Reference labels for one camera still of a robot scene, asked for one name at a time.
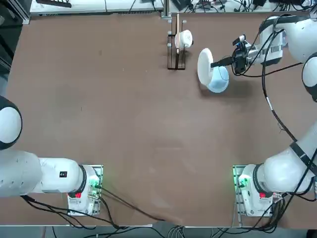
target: white robotic arm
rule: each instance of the white robotic arm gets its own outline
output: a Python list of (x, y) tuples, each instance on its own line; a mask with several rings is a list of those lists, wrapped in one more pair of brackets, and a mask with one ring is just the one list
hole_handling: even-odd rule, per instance
[(102, 185), (102, 166), (79, 165), (66, 158), (38, 158), (10, 149), (21, 131), (19, 109), (0, 96), (0, 197), (68, 193), (69, 209), (98, 214), (100, 189), (95, 186)]
[[(284, 30), (289, 51), (294, 59), (303, 63), (302, 81), (313, 100), (317, 100), (317, 5), (309, 16), (273, 16), (266, 19), (259, 27), (260, 44), (249, 44), (245, 35), (237, 38), (233, 45), (236, 50), (232, 57), (226, 57), (215, 66), (233, 65), (235, 74), (243, 74), (254, 63), (269, 66), (282, 58), (282, 34), (272, 41), (273, 32)], [(283, 152), (265, 160), (263, 164), (247, 165), (239, 176), (239, 186), (243, 197), (246, 215), (262, 216), (272, 204), (273, 193), (294, 192), (307, 165), (317, 149), (317, 122), (305, 136), (294, 142)], [(316, 164), (306, 174), (297, 193), (310, 188), (312, 177), (317, 175)]]

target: white cup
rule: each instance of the white cup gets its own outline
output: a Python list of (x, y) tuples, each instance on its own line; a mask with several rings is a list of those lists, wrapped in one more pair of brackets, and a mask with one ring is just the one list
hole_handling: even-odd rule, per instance
[(201, 84), (214, 93), (223, 92), (229, 84), (229, 74), (225, 67), (211, 68), (213, 58), (208, 48), (203, 49), (198, 57), (197, 73)]
[[(189, 30), (179, 33), (179, 48), (189, 48), (193, 43), (193, 35)], [(175, 45), (177, 46), (177, 35), (175, 35)]]

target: brown table surface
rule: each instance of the brown table surface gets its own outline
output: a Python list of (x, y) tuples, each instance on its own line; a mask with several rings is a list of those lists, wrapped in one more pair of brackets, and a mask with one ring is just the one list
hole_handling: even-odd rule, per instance
[[(170, 25), (156, 14), (33, 19), (23, 26), (7, 88), (24, 120), (14, 148), (103, 164), (107, 188), (168, 221), (230, 226), (232, 165), (261, 163), (284, 150), (290, 139), (280, 133), (260, 78), (235, 77), (230, 71), (224, 93), (201, 91), (197, 59), (206, 47), (215, 60), (230, 55), (232, 41), (242, 33), (253, 41), (266, 17), (187, 14), (184, 29), (192, 31), (194, 45), (185, 71), (166, 69)], [(285, 50), (281, 63), (267, 70), (292, 63)], [(317, 118), (301, 70), (297, 66), (272, 74), (266, 82), (275, 110), (297, 137)], [(260, 72), (257, 65), (249, 73)], [(67, 207), (61, 194), (34, 197)], [(21, 198), (1, 200), (0, 224), (65, 224)], [(153, 222), (108, 200), (117, 223)], [(280, 225), (317, 228), (316, 212), (315, 203), (295, 198)], [(107, 217), (104, 209), (100, 217)]]

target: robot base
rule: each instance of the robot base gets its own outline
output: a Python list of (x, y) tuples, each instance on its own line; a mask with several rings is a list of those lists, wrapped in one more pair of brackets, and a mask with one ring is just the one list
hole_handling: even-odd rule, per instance
[[(255, 165), (234, 165), (233, 176), (236, 191), (238, 220), (242, 225), (241, 215), (261, 217), (264, 211), (272, 204), (273, 196), (263, 197), (254, 187), (252, 175)], [(264, 214), (270, 217), (271, 210)]]
[[(75, 197), (67, 196), (68, 209), (84, 212), (88, 215), (98, 215), (100, 213), (101, 189), (95, 186), (102, 186), (103, 165), (83, 165), (87, 174), (86, 186), (82, 193)], [(76, 212), (69, 212), (71, 216), (84, 216)]]

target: floor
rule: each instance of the floor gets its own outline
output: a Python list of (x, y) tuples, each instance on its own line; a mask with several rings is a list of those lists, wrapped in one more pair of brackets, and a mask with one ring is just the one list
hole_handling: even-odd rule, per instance
[[(153, 226), (157, 229), (163, 236), (167, 237), (168, 231), (172, 224), (168, 223), (157, 223)], [(25, 234), (28, 234), (27, 237), (32, 238), (54, 238), (52, 227), (46, 227), (45, 236), (44, 236), (44, 227), (0, 227), (1, 238), (21, 238), (25, 237)], [(87, 231), (82, 229), (76, 229), (72, 227), (55, 227), (55, 234), (57, 238), (84, 238), (89, 235), (96, 235), (100, 233), (109, 233), (113, 232), (113, 228), (111, 227), (97, 227), (93, 231)], [(231, 229), (231, 232), (239, 232), (241, 230)], [(211, 228), (186, 228), (184, 230), (185, 238), (209, 238), (212, 233)], [(224, 234), (222, 238), (305, 238), (306, 230), (290, 230), (290, 229), (282, 229), (278, 228), (272, 234), (265, 234), (261, 232), (249, 232), (246, 234), (240, 235), (228, 235)], [(116, 235), (113, 237), (118, 238), (159, 238), (154, 231), (147, 228), (140, 228), (134, 231), (127, 232), (125, 234)]]

